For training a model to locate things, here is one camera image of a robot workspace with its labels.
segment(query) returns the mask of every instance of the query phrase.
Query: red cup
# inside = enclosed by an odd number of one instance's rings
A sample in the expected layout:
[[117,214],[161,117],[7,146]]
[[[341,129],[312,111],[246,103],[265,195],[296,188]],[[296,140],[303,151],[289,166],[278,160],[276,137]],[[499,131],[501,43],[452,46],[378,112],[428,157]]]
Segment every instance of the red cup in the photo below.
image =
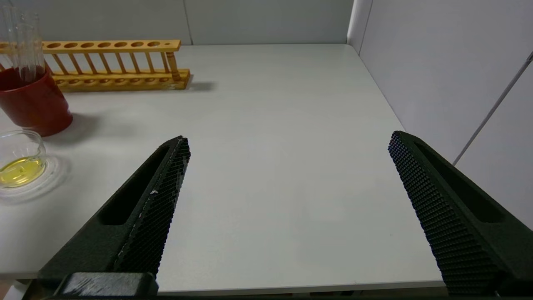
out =
[[13,68],[0,72],[0,107],[16,125],[51,136],[72,123],[72,114],[50,70],[26,86]]

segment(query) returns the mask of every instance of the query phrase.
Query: glass dish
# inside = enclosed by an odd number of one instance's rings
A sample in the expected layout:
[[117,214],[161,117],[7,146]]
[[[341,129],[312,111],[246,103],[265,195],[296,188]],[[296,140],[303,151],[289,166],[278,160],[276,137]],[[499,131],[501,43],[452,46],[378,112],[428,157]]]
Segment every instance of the glass dish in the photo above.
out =
[[0,188],[31,183],[46,169],[41,136],[31,130],[0,133]]

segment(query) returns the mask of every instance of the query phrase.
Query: white wall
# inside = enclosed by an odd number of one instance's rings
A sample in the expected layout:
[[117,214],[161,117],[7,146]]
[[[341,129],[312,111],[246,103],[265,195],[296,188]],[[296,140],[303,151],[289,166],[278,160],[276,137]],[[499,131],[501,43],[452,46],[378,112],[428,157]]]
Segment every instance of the white wall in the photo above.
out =
[[352,46],[357,54],[361,50],[371,7],[372,0],[355,0],[353,2],[352,17],[348,27],[348,45]]
[[41,18],[44,40],[179,39],[190,45],[183,0],[11,0]]
[[346,43],[353,0],[185,0],[195,45]]
[[533,230],[532,83],[530,65],[456,166]]
[[454,161],[533,50],[530,0],[374,0],[360,56],[404,128]]

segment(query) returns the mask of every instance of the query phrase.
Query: white table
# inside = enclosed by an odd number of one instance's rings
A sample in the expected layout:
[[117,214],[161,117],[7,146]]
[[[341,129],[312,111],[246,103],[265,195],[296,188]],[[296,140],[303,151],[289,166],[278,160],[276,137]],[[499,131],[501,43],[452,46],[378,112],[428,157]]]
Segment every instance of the white table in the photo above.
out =
[[[161,293],[443,286],[387,152],[402,130],[347,45],[184,46],[187,91],[67,94],[68,180],[0,207],[0,273],[31,278],[164,141],[191,160]],[[15,126],[0,116],[0,129]]]

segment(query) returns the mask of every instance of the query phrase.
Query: test tube rack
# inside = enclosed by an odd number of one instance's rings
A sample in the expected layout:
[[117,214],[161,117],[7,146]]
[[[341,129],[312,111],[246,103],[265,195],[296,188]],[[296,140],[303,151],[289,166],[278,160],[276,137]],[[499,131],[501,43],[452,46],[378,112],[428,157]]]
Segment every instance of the test tube rack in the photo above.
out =
[[[175,52],[180,49],[180,40],[147,41],[44,41],[43,52],[50,54],[59,70],[52,71],[56,84],[63,92],[92,91],[138,91],[138,90],[183,90],[190,78],[189,69],[178,69]],[[6,45],[0,45],[0,53],[5,53]],[[155,69],[151,53],[159,53],[163,69]],[[144,53],[149,69],[140,69],[136,53]],[[89,69],[82,69],[78,60],[83,55]],[[97,69],[93,59],[98,54],[103,69]],[[128,57],[134,69],[126,69],[123,57]],[[113,58],[120,69],[114,70],[108,60]],[[74,70],[67,69],[72,65]]]

